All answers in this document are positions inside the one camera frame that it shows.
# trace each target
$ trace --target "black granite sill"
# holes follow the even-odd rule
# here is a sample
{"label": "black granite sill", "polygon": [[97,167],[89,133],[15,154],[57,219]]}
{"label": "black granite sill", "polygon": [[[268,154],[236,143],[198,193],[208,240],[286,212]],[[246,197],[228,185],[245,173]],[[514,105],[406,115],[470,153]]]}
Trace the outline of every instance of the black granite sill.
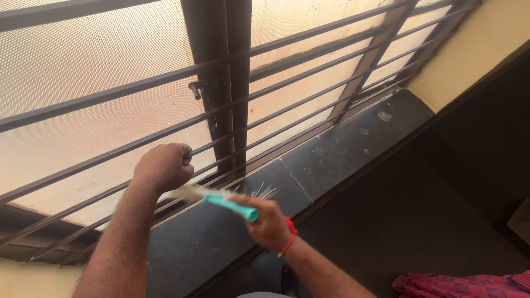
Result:
{"label": "black granite sill", "polygon": [[[434,113],[407,90],[321,133],[232,186],[247,192],[278,187],[275,200],[300,214],[427,123]],[[256,248],[240,219],[199,204],[151,231],[147,296],[182,298]]]}

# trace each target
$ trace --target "turquoise brush handle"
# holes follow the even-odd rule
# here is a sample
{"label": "turquoise brush handle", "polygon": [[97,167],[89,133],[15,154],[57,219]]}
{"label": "turquoise brush handle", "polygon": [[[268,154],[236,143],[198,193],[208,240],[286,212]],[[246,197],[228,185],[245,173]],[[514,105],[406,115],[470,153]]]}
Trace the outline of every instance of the turquoise brush handle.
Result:
{"label": "turquoise brush handle", "polygon": [[236,211],[249,222],[258,219],[258,210],[256,208],[241,206],[236,202],[227,201],[222,195],[205,195],[204,201]]}

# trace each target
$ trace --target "hand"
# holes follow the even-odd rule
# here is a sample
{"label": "hand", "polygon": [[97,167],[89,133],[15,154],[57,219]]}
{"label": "hand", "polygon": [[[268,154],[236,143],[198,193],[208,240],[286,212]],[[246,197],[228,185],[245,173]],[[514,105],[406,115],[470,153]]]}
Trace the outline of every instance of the hand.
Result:
{"label": "hand", "polygon": [[177,189],[193,175],[191,158],[183,161],[191,151],[187,144],[161,144],[151,148],[138,162],[131,184],[153,188],[160,194]]}
{"label": "hand", "polygon": [[254,241],[263,247],[279,252],[284,249],[291,238],[291,231],[276,201],[260,200],[248,196],[230,197],[227,200],[258,210],[260,216],[256,221],[244,221]]}

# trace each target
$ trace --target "pink cloth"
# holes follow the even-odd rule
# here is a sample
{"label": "pink cloth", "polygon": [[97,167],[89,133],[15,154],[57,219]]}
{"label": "pink cloth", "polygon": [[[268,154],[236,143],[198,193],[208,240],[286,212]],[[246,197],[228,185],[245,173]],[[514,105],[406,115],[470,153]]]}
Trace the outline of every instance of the pink cloth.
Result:
{"label": "pink cloth", "polygon": [[517,275],[473,275],[451,277],[440,274],[408,273],[392,287],[400,298],[530,298],[530,290],[513,277],[530,277],[530,270]]}

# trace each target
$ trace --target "yellow wall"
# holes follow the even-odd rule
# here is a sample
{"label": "yellow wall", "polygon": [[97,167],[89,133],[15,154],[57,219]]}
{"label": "yellow wall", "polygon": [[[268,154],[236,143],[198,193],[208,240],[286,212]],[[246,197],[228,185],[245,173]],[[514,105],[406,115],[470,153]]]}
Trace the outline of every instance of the yellow wall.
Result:
{"label": "yellow wall", "polygon": [[409,83],[434,112],[530,39],[529,0],[486,0]]}
{"label": "yellow wall", "polygon": [[85,266],[42,262],[23,263],[0,258],[2,298],[69,298]]}

